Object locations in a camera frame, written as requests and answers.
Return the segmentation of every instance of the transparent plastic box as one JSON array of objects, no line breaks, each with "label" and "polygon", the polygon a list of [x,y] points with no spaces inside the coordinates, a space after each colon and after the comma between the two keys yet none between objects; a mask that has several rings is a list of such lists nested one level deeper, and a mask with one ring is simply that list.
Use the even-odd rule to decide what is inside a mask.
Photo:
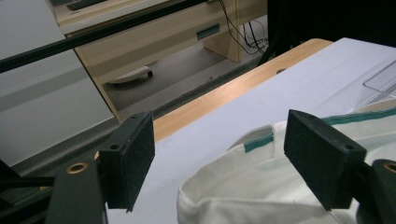
[{"label": "transparent plastic box", "polygon": [[379,72],[363,83],[363,91],[356,108],[362,108],[384,101],[396,99],[396,60],[391,60]]}]

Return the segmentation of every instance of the white fabric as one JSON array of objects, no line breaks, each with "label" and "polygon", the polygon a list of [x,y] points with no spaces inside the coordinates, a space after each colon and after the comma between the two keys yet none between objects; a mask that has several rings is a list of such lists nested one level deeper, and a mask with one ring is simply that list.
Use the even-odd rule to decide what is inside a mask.
[{"label": "white fabric", "polygon": [[[368,164],[396,160],[396,108],[325,120],[368,150]],[[321,207],[284,155],[285,131],[286,121],[255,130],[185,180],[177,198],[178,222],[356,223],[356,202],[348,210],[326,212]],[[272,141],[247,152],[248,144],[271,133]]]}]

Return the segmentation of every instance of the teal trim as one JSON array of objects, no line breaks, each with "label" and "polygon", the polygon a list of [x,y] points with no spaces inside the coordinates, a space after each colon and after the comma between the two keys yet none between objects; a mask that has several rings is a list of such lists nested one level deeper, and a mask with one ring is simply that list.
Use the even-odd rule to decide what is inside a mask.
[{"label": "teal trim", "polygon": [[268,143],[270,143],[272,141],[274,141],[274,134],[270,133],[270,134],[267,134],[267,135],[265,135],[263,137],[256,138],[254,140],[246,142],[244,144],[245,152],[248,153],[248,152],[254,150],[255,148],[263,147],[263,146],[267,145]]},{"label": "teal trim", "polygon": [[388,109],[388,110],[366,112],[360,114],[350,114],[344,116],[334,116],[334,117],[325,118],[323,120],[330,125],[336,125],[336,124],[346,124],[352,122],[362,122],[370,119],[383,119],[395,115],[396,115],[396,107],[393,107],[392,109]]}]

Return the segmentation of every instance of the black metal rail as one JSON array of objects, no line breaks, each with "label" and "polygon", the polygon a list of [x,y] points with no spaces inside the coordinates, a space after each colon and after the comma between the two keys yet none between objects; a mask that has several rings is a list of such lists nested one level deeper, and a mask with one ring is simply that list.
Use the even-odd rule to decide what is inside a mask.
[{"label": "black metal rail", "polygon": [[0,60],[0,73],[24,66],[29,63],[48,58],[55,54],[73,49],[84,44],[91,43],[92,41],[101,39],[103,37],[114,35],[118,32],[133,28],[137,25],[153,21],[161,17],[170,15],[188,7],[193,7],[198,4],[206,2],[206,0],[185,0],[176,2],[170,6],[162,7],[159,9],[149,10],[147,13],[141,15],[135,15],[123,21],[117,21],[110,25],[97,28],[95,30],[86,32],[80,35],[74,35],[72,37],[48,44],[46,46],[32,49],[9,58]]}]

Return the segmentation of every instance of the white bag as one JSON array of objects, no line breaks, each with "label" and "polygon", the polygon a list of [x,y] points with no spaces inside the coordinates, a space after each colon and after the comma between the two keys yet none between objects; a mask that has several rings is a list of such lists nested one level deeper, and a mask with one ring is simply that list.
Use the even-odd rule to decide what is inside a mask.
[{"label": "white bag", "polygon": [[[368,150],[366,162],[396,161],[396,107],[324,119]],[[356,223],[359,204],[325,211],[288,158],[286,121],[248,133],[223,156],[185,180],[180,224]]]}]

